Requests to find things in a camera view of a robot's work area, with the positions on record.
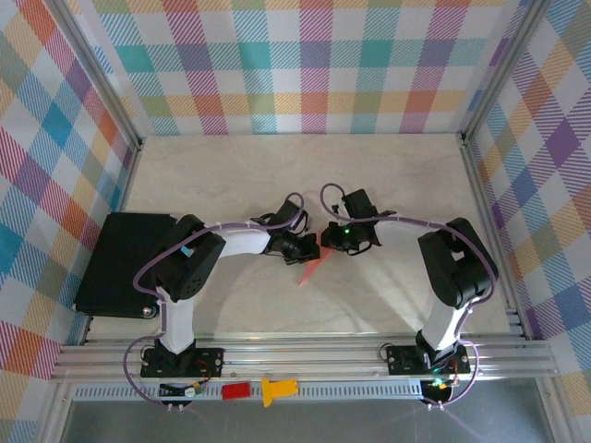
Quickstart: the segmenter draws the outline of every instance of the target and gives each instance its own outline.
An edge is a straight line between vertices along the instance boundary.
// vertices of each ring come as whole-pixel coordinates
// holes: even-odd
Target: yellow object
[[[278,397],[288,397],[298,393],[296,380],[282,380],[270,382],[267,378],[260,379],[262,386],[262,404],[265,408],[271,406],[273,399]]]

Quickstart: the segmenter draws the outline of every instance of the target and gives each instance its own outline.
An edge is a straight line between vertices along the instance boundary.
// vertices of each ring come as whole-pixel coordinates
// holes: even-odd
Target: marble floor surface
[[[207,223],[275,211],[298,191],[312,231],[331,219],[319,191],[329,181],[364,187],[378,210],[436,222],[466,217],[484,239],[454,135],[293,135],[148,138],[126,210],[194,213]],[[327,192],[336,202],[338,193]],[[359,257],[333,253],[298,286],[304,267],[279,257],[220,260],[196,298],[194,329],[225,332],[394,332],[421,328],[433,294],[416,239],[394,225],[391,246]],[[90,338],[133,337],[158,320],[97,317]],[[507,332],[501,293],[475,309],[465,330]]]

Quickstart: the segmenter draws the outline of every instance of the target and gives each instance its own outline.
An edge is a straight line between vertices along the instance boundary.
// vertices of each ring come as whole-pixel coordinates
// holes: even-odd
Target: yellow clamp
[[[267,378],[263,377],[260,379],[260,385],[262,387],[262,404],[265,408],[271,406],[273,399],[298,393],[296,380],[282,380],[271,383]]]

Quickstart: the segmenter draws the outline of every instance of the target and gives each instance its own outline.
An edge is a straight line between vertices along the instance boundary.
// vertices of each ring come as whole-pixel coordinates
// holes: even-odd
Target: beige floor
[[[279,209],[298,191],[320,232],[330,219],[319,203],[328,181],[347,191],[364,187],[378,210],[437,222],[462,216],[482,233],[452,135],[149,138],[127,210],[241,222]],[[423,232],[392,224],[392,246],[359,257],[335,253],[303,287],[297,284],[304,268],[278,257],[220,260],[197,297],[195,331],[418,330],[434,300],[416,242]],[[501,298],[480,306],[466,330],[508,331]],[[96,318],[90,337],[157,328],[157,320]]]

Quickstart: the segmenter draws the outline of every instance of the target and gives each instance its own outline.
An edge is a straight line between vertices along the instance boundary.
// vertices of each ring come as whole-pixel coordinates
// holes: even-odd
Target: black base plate
[[[142,378],[219,378],[222,376],[223,348],[193,348],[183,353],[183,367],[170,365],[157,348],[146,349],[142,355]]]
[[[423,368],[421,360],[416,355],[415,346],[388,346],[385,349],[386,359],[388,360],[388,374],[391,376],[454,375],[455,368],[452,360],[457,364],[458,374],[470,374],[470,363],[467,360],[468,354],[462,345],[457,347],[455,354],[450,357],[445,365],[429,370]]]

